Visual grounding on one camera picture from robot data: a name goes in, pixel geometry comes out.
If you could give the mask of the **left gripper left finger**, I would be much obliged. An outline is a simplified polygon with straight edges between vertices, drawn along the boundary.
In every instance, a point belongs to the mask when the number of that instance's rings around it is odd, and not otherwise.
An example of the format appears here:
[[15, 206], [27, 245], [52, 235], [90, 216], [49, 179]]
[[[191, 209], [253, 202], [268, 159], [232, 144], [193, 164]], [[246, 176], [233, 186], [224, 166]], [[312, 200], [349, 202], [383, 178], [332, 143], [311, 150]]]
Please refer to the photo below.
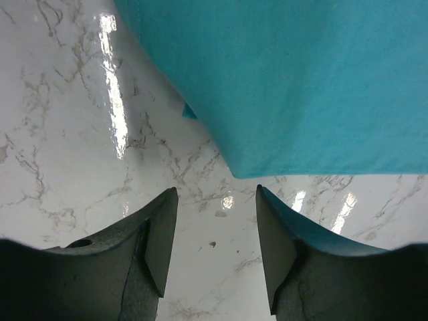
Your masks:
[[177, 222], [175, 188], [65, 248], [43, 250], [34, 314], [41, 320], [155, 320]]

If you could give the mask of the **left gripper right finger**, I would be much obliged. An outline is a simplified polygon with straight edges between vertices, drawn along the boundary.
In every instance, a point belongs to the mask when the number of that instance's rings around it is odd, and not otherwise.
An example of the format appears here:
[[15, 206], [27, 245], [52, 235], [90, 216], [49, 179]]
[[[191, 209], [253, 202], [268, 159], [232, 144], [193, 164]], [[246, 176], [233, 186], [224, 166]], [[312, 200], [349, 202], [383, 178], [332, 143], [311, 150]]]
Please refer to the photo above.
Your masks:
[[256, 217], [270, 312], [277, 320], [394, 320], [388, 250], [324, 228], [261, 185]]

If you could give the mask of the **turquoise t shirt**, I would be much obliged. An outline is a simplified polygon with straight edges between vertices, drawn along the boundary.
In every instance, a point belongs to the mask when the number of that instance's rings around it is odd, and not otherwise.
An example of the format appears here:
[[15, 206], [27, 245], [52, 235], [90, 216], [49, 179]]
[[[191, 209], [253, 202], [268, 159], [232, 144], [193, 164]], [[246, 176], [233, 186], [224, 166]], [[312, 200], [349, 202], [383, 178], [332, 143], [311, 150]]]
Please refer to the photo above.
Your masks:
[[426, 1], [117, 1], [239, 179], [427, 173]]

